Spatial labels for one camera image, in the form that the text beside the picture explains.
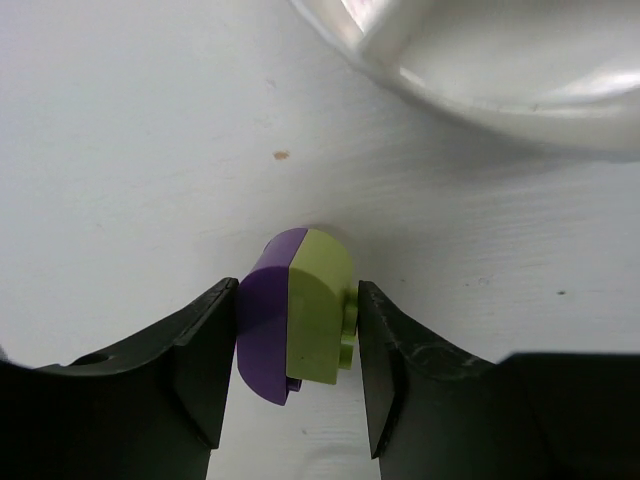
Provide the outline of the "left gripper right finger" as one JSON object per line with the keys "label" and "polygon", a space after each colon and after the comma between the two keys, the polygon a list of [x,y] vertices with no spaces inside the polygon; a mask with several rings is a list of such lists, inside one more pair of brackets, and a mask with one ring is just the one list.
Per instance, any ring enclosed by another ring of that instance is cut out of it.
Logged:
{"label": "left gripper right finger", "polygon": [[385,479],[635,479],[639,358],[483,360],[358,290],[370,450]]}

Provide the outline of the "lime curved lego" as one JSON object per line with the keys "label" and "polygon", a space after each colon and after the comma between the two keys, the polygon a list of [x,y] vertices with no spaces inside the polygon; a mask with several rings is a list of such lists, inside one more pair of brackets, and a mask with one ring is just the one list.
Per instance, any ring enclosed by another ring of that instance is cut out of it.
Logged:
{"label": "lime curved lego", "polygon": [[286,375],[334,385],[351,366],[357,299],[348,250],[308,229],[289,266]]}

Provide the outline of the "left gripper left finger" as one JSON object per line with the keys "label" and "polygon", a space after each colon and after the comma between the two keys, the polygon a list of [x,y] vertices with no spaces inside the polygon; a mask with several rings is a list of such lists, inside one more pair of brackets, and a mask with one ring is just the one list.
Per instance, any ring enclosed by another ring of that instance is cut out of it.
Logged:
{"label": "left gripper left finger", "polygon": [[236,343],[225,278],[181,310],[69,365],[1,365],[5,479],[203,479]]}

